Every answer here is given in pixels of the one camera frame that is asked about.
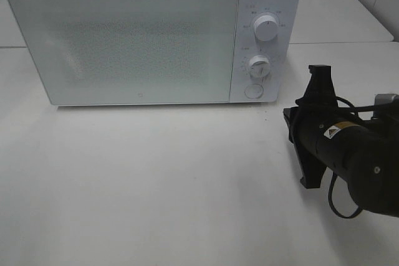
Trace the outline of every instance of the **microwave door window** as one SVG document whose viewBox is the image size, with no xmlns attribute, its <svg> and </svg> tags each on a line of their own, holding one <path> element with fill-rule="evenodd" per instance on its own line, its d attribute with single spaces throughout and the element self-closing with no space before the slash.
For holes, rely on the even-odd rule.
<svg viewBox="0 0 399 266">
<path fill-rule="evenodd" d="M 228 102 L 238 0 L 12 0 L 56 105 Z"/>
</svg>

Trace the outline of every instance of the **round button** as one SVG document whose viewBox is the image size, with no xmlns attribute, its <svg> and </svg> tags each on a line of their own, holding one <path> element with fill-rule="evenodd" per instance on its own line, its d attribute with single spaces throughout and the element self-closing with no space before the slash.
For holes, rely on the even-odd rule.
<svg viewBox="0 0 399 266">
<path fill-rule="evenodd" d="M 245 88 L 245 96 L 250 99 L 260 98 L 263 95 L 263 86 L 260 84 L 251 84 Z"/>
<path fill-rule="evenodd" d="M 248 73 L 254 78 L 262 78 L 271 71 L 269 59 L 264 55 L 251 57 L 246 64 Z"/>
<path fill-rule="evenodd" d="M 253 28 L 257 39 L 265 42 L 277 35 L 279 21 L 271 14 L 261 15 L 253 22 Z"/>
</svg>

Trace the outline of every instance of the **warning label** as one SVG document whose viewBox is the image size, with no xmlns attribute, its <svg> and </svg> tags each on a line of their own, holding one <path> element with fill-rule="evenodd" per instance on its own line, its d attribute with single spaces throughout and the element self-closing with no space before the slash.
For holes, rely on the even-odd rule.
<svg viewBox="0 0 399 266">
<path fill-rule="evenodd" d="M 353 126 L 359 126 L 359 125 L 352 123 L 351 121 L 341 121 L 340 123 L 336 123 L 335 125 L 332 125 L 330 128 L 328 128 L 324 132 L 324 136 L 329 139 L 332 139 L 339 131 Z"/>
</svg>

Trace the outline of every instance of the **microwave control panel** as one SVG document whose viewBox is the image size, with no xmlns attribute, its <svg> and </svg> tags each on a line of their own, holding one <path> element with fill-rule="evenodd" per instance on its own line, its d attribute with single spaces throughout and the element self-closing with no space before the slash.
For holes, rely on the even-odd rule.
<svg viewBox="0 0 399 266">
<path fill-rule="evenodd" d="M 298 0 L 239 0 L 230 102 L 273 102 Z"/>
</svg>

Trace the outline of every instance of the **white knob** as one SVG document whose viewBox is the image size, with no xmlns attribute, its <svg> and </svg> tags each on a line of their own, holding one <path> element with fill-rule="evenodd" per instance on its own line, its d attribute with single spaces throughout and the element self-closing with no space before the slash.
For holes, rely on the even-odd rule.
<svg viewBox="0 0 399 266">
<path fill-rule="evenodd" d="M 247 71 L 254 78 L 262 78 L 269 75 L 271 68 L 269 59 L 263 55 L 257 55 L 248 60 Z"/>
<path fill-rule="evenodd" d="M 261 41 L 267 41 L 273 39 L 279 29 L 279 21 L 276 17 L 265 14 L 257 17 L 253 23 L 255 36 Z"/>
</svg>

